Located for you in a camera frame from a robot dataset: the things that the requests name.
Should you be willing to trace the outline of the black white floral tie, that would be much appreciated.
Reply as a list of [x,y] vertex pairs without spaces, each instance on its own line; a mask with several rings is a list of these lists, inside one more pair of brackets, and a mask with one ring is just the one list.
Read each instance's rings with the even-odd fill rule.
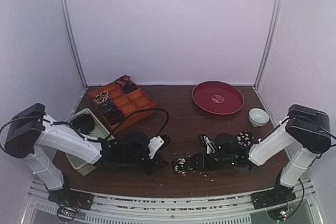
[[[255,143],[255,136],[252,132],[242,131],[236,135],[221,133],[213,140],[216,145],[216,152],[219,155],[220,169],[228,170],[233,168],[237,172],[248,174],[253,169],[253,163],[248,159],[248,153]],[[172,162],[174,171],[177,174],[195,171],[219,171],[219,170],[196,170],[190,167],[190,158],[178,158]]]

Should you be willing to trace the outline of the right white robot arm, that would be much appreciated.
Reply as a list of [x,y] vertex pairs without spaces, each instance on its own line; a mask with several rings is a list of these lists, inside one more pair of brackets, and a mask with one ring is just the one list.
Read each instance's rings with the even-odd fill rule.
[[204,151],[188,158],[186,164],[196,170],[220,170],[232,166],[241,173],[250,173],[287,146],[298,143],[299,150],[280,171],[278,185],[269,192],[271,202],[279,204],[289,196],[289,188],[297,183],[318,156],[331,148],[333,138],[330,119],[325,112],[293,104],[287,116],[258,140],[247,131],[236,135],[221,133],[214,140],[199,135]]

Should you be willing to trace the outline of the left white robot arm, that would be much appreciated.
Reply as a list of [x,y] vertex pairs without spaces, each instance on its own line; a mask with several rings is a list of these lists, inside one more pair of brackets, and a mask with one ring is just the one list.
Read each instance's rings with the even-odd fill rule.
[[167,135],[158,133],[149,138],[141,131],[130,132],[122,138],[115,138],[111,133],[106,137],[89,136],[69,122],[55,121],[41,103],[15,115],[1,130],[5,127],[9,129],[1,150],[11,157],[24,159],[64,205],[75,201],[75,192],[65,186],[65,174],[54,166],[42,146],[68,153],[101,169],[139,167],[151,175],[167,165],[159,152],[171,141]]

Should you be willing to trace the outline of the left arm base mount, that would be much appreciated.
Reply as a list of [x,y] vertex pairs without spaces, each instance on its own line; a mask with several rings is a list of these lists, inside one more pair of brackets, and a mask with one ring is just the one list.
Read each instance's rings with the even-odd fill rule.
[[60,223],[70,223],[75,220],[80,210],[90,210],[94,195],[72,190],[67,177],[64,178],[62,187],[58,190],[50,190],[48,200],[58,205],[56,217]]

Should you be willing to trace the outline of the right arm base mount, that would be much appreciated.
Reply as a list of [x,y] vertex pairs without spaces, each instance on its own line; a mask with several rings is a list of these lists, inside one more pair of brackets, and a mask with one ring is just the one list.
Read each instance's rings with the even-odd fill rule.
[[273,221],[285,221],[291,210],[288,203],[296,199],[293,188],[275,184],[273,189],[251,194],[254,209],[267,208],[267,215]]

